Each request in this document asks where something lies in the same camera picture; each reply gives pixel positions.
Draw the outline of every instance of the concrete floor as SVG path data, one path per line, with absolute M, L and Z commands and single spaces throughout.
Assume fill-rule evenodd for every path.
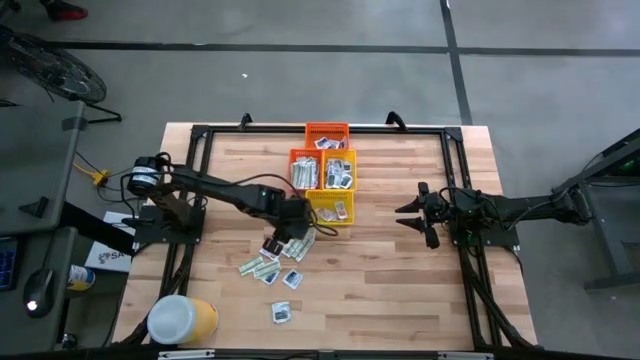
M 90 17 L 50 23 L 36 1 L 7 19 L 49 40 L 446 46 L 437 0 L 77 0 Z M 460 46 L 640 48 L 635 0 L 450 0 Z M 447 55 L 73 51 L 105 80 L 103 106 L 122 124 L 94 126 L 80 151 L 101 167 L 157 151 L 169 121 L 460 124 Z M 546 193 L 638 127 L 640 58 L 461 58 L 474 124 L 490 128 L 507 196 Z M 37 105 L 46 93 L 4 71 L 0 98 Z M 71 202 L 102 216 L 74 174 Z M 590 226 L 518 226 L 533 321 L 554 350 L 640 357 L 638 287 L 586 294 L 607 274 Z M 117 295 L 78 304 L 71 321 L 100 345 Z

